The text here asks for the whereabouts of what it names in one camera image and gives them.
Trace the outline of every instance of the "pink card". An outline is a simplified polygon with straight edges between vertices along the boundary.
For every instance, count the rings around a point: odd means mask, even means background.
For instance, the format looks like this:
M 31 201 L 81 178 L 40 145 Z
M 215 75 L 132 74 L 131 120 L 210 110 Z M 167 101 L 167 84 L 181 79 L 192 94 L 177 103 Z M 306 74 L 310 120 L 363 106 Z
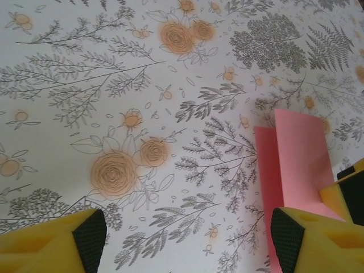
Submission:
M 282 273 L 271 236 L 273 210 L 277 207 L 284 206 L 282 184 L 280 179 L 277 135 L 274 128 L 255 127 L 254 132 L 257 143 L 258 167 L 260 184 L 262 187 L 271 272 Z
M 319 118 L 275 110 L 276 129 L 256 127 L 258 166 L 272 273 L 281 273 L 270 233 L 279 206 L 342 220 L 321 201 L 319 190 L 334 183 L 324 128 Z

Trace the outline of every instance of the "leaf drawing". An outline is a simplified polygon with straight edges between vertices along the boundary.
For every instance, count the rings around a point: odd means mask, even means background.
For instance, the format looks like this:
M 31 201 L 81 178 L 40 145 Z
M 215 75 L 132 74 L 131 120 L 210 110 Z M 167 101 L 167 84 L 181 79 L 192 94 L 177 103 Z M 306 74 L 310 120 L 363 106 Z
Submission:
M 59 20 L 55 20 L 49 26 L 49 31 L 44 34 L 35 35 L 31 42 L 17 42 L 18 44 L 49 44 L 53 51 L 61 53 L 65 50 L 67 54 L 82 52 L 83 46 L 80 44 L 83 40 L 89 40 L 93 43 L 106 43 L 107 39 L 103 38 L 99 32 L 105 29 L 117 30 L 126 26 L 123 19 L 130 20 L 134 17 L 135 11 L 129 7 L 120 7 L 115 13 L 115 18 L 107 18 L 107 15 L 101 13 L 96 16 L 94 24 L 88 22 L 87 19 L 78 18 L 78 26 L 72 31 L 67 32 L 62 36 Z
M 301 35 L 285 15 L 267 13 L 262 20 L 250 20 L 247 28 L 250 32 L 235 31 L 230 44 L 248 69 L 254 62 L 267 73 L 281 63 L 296 73 L 306 67 L 305 52 L 294 42 Z
M 180 111 L 175 115 L 177 122 L 183 120 L 189 121 L 192 117 L 204 119 L 210 116 L 211 111 L 216 111 L 219 114 L 233 110 L 238 105 L 236 96 L 248 94 L 241 84 L 221 84 L 219 89 L 211 87 L 202 87 L 201 95 L 198 98 L 203 98 L 205 102 L 196 104 L 195 101 L 184 101 L 180 105 Z
M 153 258 L 163 250 L 169 240 L 180 243 L 191 233 L 196 234 L 205 222 L 201 217 L 203 212 L 219 205 L 213 202 L 213 199 L 213 194 L 197 194 L 184 198 L 180 207 L 156 209 L 158 213 L 153 216 L 154 220 L 149 225 L 160 229 L 150 236 L 146 236 L 144 232 L 137 232 L 126 237 L 122 247 L 124 250 L 114 260 L 117 264 L 116 270 L 127 263 L 131 266 L 140 256 Z
M 70 3 L 76 5 L 76 2 L 75 0 L 69 0 Z M 100 4 L 102 6 L 102 8 L 106 11 L 106 0 L 99 0 L 100 1 Z M 81 2 L 86 6 L 86 7 L 89 7 L 89 0 L 81 0 Z M 120 4 L 120 5 L 125 5 L 125 0 L 117 0 L 117 2 Z
M 360 143 L 364 135 L 364 120 L 361 117 L 355 117 L 350 119 L 350 123 L 342 123 L 339 129 L 335 129 L 333 132 L 336 138 L 342 141 L 347 141 L 349 136 L 352 139 Z
M 342 27 L 339 30 L 333 22 L 331 22 L 333 30 L 321 23 L 317 24 L 323 31 L 314 30 L 309 26 L 312 36 L 310 34 L 307 36 L 311 42 L 306 41 L 311 50 L 308 52 L 311 69 L 337 71 L 337 65 L 341 71 L 344 71 L 343 65 L 349 68 L 348 54 L 353 53 L 351 50 L 351 47 L 354 47 L 353 42 L 346 36 Z
M 228 15 L 237 13 L 240 17 L 250 18 L 251 16 L 256 16 L 257 11 L 266 11 L 273 6 L 274 4 L 271 0 L 232 0 L 226 3 L 225 10 L 228 12 Z
M 335 6 L 346 7 L 350 5 L 350 0 L 280 0 L 283 3 L 289 1 L 293 2 L 295 6 L 302 5 L 302 8 L 306 10 L 308 7 L 314 8 L 313 14 L 326 13 L 324 9 L 333 11 Z
M 249 246 L 249 253 L 255 254 L 258 249 L 258 233 L 261 231 L 261 228 L 258 224 L 264 216 L 263 208 L 257 206 L 256 204 L 252 204 L 245 206 L 245 211 L 250 212 L 255 218 L 255 221 L 253 224 L 249 225 L 249 229 L 246 229 L 244 226 L 242 226 L 240 229 L 237 229 L 236 232 L 234 232 L 233 235 L 229 237 L 229 239 L 226 240 L 229 246 L 232 245 L 234 247 L 234 251 L 231 254 L 227 251 L 222 253 L 220 259 L 218 260 L 218 273 L 236 272 L 239 261 L 242 259 L 241 250 L 244 250 L 246 245 Z
M 62 196 L 49 189 L 37 189 L 27 197 L 18 197 L 10 200 L 8 213 L 10 218 L 0 219 L 0 234 L 85 209 L 102 209 L 106 224 L 111 229 L 117 231 L 122 226 L 119 207 L 114 203 L 102 206 L 98 202 L 87 200 L 86 196 L 84 196 L 72 205 L 68 205 L 62 202 L 61 198 Z
M 186 182 L 196 183 L 198 187 L 205 182 L 207 171 L 213 170 L 220 177 L 221 190 L 230 200 L 226 206 L 227 211 L 237 213 L 239 205 L 245 201 L 249 184 L 257 180 L 255 146 L 241 134 L 238 139 L 230 122 L 215 117 L 205 122 L 203 132 L 203 142 L 194 137 L 190 146 L 183 147 L 183 150 L 193 156 L 182 156 L 175 167 L 188 171 Z

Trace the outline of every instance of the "yellow plastic object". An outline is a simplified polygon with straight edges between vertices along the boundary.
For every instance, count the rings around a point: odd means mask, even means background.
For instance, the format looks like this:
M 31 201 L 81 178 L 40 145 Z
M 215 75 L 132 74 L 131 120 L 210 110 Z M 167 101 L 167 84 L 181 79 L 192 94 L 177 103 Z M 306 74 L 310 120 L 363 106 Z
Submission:
M 359 169 L 320 191 L 323 203 L 348 222 L 364 225 L 364 170 Z
M 0 272 L 85 272 L 73 232 L 96 211 L 84 210 L 1 235 Z
M 271 230 L 283 273 L 364 272 L 363 226 L 277 208 Z M 299 250 L 296 260 L 292 255 L 295 249 Z

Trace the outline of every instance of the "branch drawing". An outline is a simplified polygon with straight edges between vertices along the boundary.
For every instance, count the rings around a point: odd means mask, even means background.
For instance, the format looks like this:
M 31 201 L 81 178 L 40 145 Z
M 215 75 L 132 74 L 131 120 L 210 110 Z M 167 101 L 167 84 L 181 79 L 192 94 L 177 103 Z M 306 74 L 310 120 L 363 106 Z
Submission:
M 148 237 L 144 232 L 137 232 L 126 237 L 123 242 L 124 250 L 114 260 L 118 265 L 116 270 L 126 263 L 131 266 L 139 255 L 142 258 L 147 256 L 153 258 L 163 250 L 167 240 L 176 240 L 176 243 L 180 243 L 189 235 L 198 233 L 205 222 L 201 215 L 206 210 L 220 205 L 213 202 L 214 197 L 214 194 L 198 193 L 196 196 L 183 198 L 184 203 L 180 207 L 156 209 L 158 214 L 153 216 L 155 220 L 149 226 L 156 225 L 161 229 Z M 175 226 L 175 229 L 169 231 L 168 228 L 172 226 Z
M 232 0 L 226 3 L 225 10 L 228 12 L 228 15 L 237 13 L 240 17 L 250 18 L 251 16 L 256 16 L 257 11 L 264 12 L 273 6 L 274 4 L 271 0 Z
M 255 216 L 255 222 L 252 225 L 249 225 L 249 230 L 246 230 L 244 227 L 241 227 L 239 230 L 234 232 L 233 236 L 230 236 L 226 241 L 228 245 L 233 245 L 235 250 L 233 253 L 229 254 L 227 251 L 222 253 L 222 256 L 218 260 L 219 268 L 218 273 L 233 273 L 236 272 L 238 268 L 238 262 L 242 259 L 242 255 L 240 253 L 240 249 L 245 249 L 245 244 L 250 245 L 249 253 L 255 254 L 258 249 L 258 235 L 261 228 L 258 223 L 264 216 L 263 208 L 252 204 L 249 206 L 245 206 L 245 211 L 250 212 L 253 216 Z
M 235 31 L 230 44 L 238 61 L 250 69 L 254 62 L 267 73 L 281 63 L 299 73 L 307 65 L 305 52 L 293 40 L 301 37 L 285 16 L 267 13 L 262 20 L 250 20 L 247 31 Z
M 238 139 L 230 122 L 223 122 L 215 117 L 205 122 L 203 131 L 206 137 L 204 142 L 194 137 L 190 146 L 183 147 L 190 154 L 198 154 L 203 163 L 199 163 L 196 157 L 182 156 L 181 161 L 175 163 L 175 167 L 189 171 L 185 176 L 186 182 L 194 182 L 198 187 L 205 181 L 207 170 L 213 169 L 221 179 L 221 190 L 230 200 L 226 205 L 227 211 L 236 213 L 240 203 L 245 201 L 249 183 L 257 180 L 255 146 L 241 134 L 241 140 Z
M 244 90 L 244 86 L 241 84 L 221 84 L 219 89 L 211 87 L 202 87 L 200 93 L 202 95 L 198 98 L 203 98 L 205 102 L 196 104 L 195 101 L 184 101 L 180 105 L 180 111 L 178 111 L 175 117 L 178 119 L 177 122 L 183 120 L 189 121 L 192 117 L 204 119 L 210 116 L 211 111 L 216 111 L 219 114 L 233 110 L 238 105 L 236 96 L 240 94 L 248 94 Z
M 335 129 L 334 136 L 342 141 L 347 141 L 349 135 L 358 143 L 364 135 L 364 120 L 361 117 L 350 119 L 350 123 L 342 123 L 339 129 Z
M 308 52 L 311 69 L 337 71 L 336 65 L 339 66 L 341 71 L 344 71 L 343 65 L 349 68 L 348 54 L 349 52 L 354 53 L 351 50 L 351 47 L 354 47 L 353 42 L 346 36 L 342 27 L 339 30 L 333 22 L 331 22 L 333 30 L 321 23 L 317 24 L 324 31 L 317 31 L 309 26 L 308 28 L 313 35 L 307 34 L 311 43 L 306 41 L 311 50 Z
M 85 18 L 78 18 L 78 26 L 72 31 L 67 32 L 61 36 L 62 30 L 59 20 L 55 20 L 54 24 L 49 26 L 49 31 L 44 34 L 34 36 L 31 42 L 17 42 L 18 44 L 49 44 L 52 46 L 53 51 L 61 54 L 61 49 L 64 49 L 67 54 L 74 54 L 82 52 L 83 46 L 81 41 L 87 39 L 94 43 L 106 43 L 107 39 L 103 38 L 100 31 L 108 28 L 109 30 L 117 30 L 127 24 L 122 19 L 130 20 L 134 17 L 135 11 L 129 7 L 120 7 L 115 13 L 115 18 L 107 18 L 106 14 L 99 14 L 96 16 L 96 21 L 90 28 L 91 24 Z

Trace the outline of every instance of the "gray foliage illustration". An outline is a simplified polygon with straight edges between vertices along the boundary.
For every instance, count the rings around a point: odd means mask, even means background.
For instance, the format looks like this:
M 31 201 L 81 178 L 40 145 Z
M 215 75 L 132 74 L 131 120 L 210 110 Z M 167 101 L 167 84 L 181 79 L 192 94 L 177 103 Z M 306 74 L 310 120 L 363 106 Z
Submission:
M 62 1 L 61 0 L 55 0 L 56 2 L 58 2 L 58 3 L 62 3 Z M 69 0 L 69 2 L 70 3 L 72 3 L 72 4 L 74 4 L 74 5 L 76 5 L 76 1 L 77 0 Z M 107 0 L 98 0 L 98 1 L 100 1 L 100 4 L 101 4 L 101 6 L 102 6 L 102 8 L 106 11 L 106 2 L 107 2 Z M 120 5 L 125 5 L 125 0 L 116 0 Z M 86 6 L 86 7 L 88 7 L 89 5 L 90 5 L 90 2 L 89 2 L 89 0 L 81 0 L 81 2 Z
M 192 117 L 204 119 L 210 116 L 212 111 L 224 113 L 233 110 L 238 105 L 236 96 L 248 94 L 241 84 L 221 84 L 219 89 L 211 87 L 202 87 L 201 95 L 204 102 L 198 104 L 196 101 L 184 101 L 180 105 L 180 111 L 175 115 L 177 122 L 183 120 L 189 121 Z
M 285 15 L 267 13 L 262 20 L 249 21 L 247 28 L 250 32 L 235 31 L 230 44 L 248 69 L 254 62 L 268 73 L 281 63 L 296 73 L 306 67 L 305 53 L 294 42 L 301 35 Z
M 46 222 L 85 209 L 102 209 L 106 224 L 109 228 L 117 231 L 122 226 L 119 207 L 114 203 L 105 207 L 98 202 L 82 197 L 72 205 L 69 205 L 62 202 L 60 200 L 61 198 L 62 196 L 49 189 L 37 189 L 27 197 L 12 199 L 9 202 L 10 209 L 8 215 L 10 218 L 0 219 L 0 234 Z
M 314 14 L 325 12 L 327 9 L 333 11 L 335 6 L 346 7 L 350 5 L 350 0 L 280 0 L 283 3 L 293 2 L 295 6 L 301 6 L 304 10 L 307 8 L 313 8 Z
M 232 0 L 226 3 L 224 9 L 228 15 L 236 13 L 240 17 L 250 18 L 256 16 L 257 12 L 267 11 L 273 6 L 271 0 Z
M 229 198 L 228 212 L 236 213 L 245 201 L 250 183 L 257 180 L 257 151 L 254 144 L 242 134 L 239 138 L 228 121 L 211 117 L 205 122 L 205 140 L 193 138 L 183 150 L 193 156 L 182 156 L 176 169 L 189 171 L 186 182 L 199 187 L 206 180 L 207 170 L 213 169 L 221 180 L 220 188 Z
M 361 117 L 351 118 L 349 123 L 342 123 L 339 129 L 334 130 L 334 136 L 342 141 L 347 141 L 351 137 L 359 143 L 363 135 L 364 120 Z
M 154 221 L 149 226 L 161 229 L 149 236 L 144 232 L 137 232 L 126 237 L 122 247 L 124 250 L 114 260 L 118 265 L 116 269 L 127 263 L 131 266 L 139 256 L 153 258 L 163 250 L 167 241 L 180 243 L 191 234 L 198 233 L 205 222 L 201 214 L 219 205 L 213 202 L 214 197 L 214 194 L 198 193 L 196 196 L 183 198 L 183 204 L 179 207 L 156 209 L 158 213 L 153 216 Z
M 333 29 L 321 23 L 317 23 L 323 29 L 322 31 L 314 30 L 308 27 L 312 35 L 307 34 L 310 42 L 306 41 L 310 48 L 309 61 L 311 69 L 324 69 L 337 71 L 337 66 L 341 71 L 343 66 L 349 68 L 348 55 L 354 47 L 353 42 L 346 36 L 342 27 L 340 30 L 331 22 Z

